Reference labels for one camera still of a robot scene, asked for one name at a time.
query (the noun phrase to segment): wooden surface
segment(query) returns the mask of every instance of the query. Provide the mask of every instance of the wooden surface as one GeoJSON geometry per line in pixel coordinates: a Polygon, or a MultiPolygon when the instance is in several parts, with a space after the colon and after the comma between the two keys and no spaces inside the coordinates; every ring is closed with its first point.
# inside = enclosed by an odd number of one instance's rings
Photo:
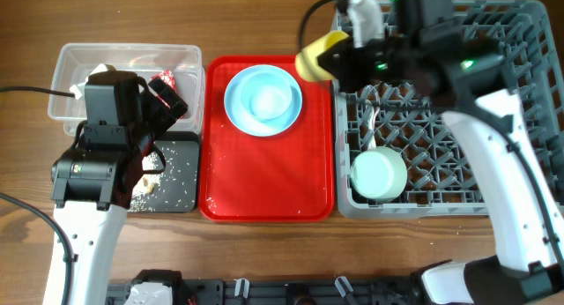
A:
{"type": "MultiPolygon", "coordinates": [[[[0,86],[49,87],[68,42],[195,44],[204,63],[228,54],[292,54],[301,16],[316,0],[0,0],[0,86]]],[[[563,49],[561,0],[541,0],[563,49]]],[[[312,37],[330,26],[328,7],[312,37]]],[[[48,96],[0,94],[0,190],[52,213],[53,162],[71,139],[47,116],[48,96]]],[[[0,303],[40,304],[53,233],[0,202],[0,303]]],[[[185,278],[306,279],[407,274],[420,266],[494,253],[486,218],[345,219],[315,224],[214,224],[199,212],[132,214],[114,256],[113,282],[143,269],[185,278]]],[[[562,303],[557,295],[543,303],[562,303]]]]}

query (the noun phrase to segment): clear plastic bin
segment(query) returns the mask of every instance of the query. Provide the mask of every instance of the clear plastic bin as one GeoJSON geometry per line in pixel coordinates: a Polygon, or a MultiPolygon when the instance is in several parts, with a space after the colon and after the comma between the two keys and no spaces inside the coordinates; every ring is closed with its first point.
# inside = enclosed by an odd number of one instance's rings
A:
{"type": "MultiPolygon", "coordinates": [[[[51,89],[68,92],[72,85],[84,82],[100,63],[111,64],[119,71],[134,71],[147,81],[161,71],[171,70],[176,91],[188,103],[188,112],[170,130],[200,133],[205,89],[200,48],[163,44],[66,44],[61,49],[51,89]]],[[[51,95],[48,115],[63,121],[64,132],[74,136],[78,123],[86,119],[85,101],[51,95]]]]}

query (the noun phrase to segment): yellow object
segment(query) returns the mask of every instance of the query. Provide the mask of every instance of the yellow object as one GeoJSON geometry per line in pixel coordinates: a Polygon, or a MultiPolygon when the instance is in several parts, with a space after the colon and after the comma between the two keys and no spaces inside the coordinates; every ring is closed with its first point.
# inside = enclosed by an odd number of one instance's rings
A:
{"type": "Polygon", "coordinates": [[[324,37],[305,47],[301,53],[296,56],[296,70],[298,71],[300,77],[306,81],[334,79],[333,75],[319,67],[317,64],[317,57],[325,52],[325,50],[347,37],[349,37],[349,35],[345,32],[331,31],[325,34],[324,37]],[[306,65],[308,62],[304,62],[305,59],[308,59],[310,68],[306,65]]]}

